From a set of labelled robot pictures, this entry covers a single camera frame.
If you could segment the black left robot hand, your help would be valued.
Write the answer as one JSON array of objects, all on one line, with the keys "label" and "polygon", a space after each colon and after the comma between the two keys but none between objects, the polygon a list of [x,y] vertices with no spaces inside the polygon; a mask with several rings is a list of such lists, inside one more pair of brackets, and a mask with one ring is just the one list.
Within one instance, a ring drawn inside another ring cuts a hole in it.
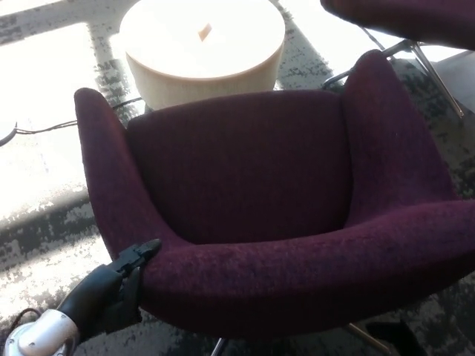
[{"label": "black left robot hand", "polygon": [[111,263],[90,272],[59,304],[57,309],[74,322],[82,343],[142,321],[143,269],[161,245],[154,239],[126,248]]}]

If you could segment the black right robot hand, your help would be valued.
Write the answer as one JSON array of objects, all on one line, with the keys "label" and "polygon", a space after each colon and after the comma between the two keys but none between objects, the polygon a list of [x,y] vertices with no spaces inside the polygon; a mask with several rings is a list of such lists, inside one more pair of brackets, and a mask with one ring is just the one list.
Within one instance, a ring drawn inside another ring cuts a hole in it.
[{"label": "black right robot hand", "polygon": [[403,320],[399,322],[372,322],[366,325],[369,334],[392,344],[401,356],[427,356],[415,334]]}]

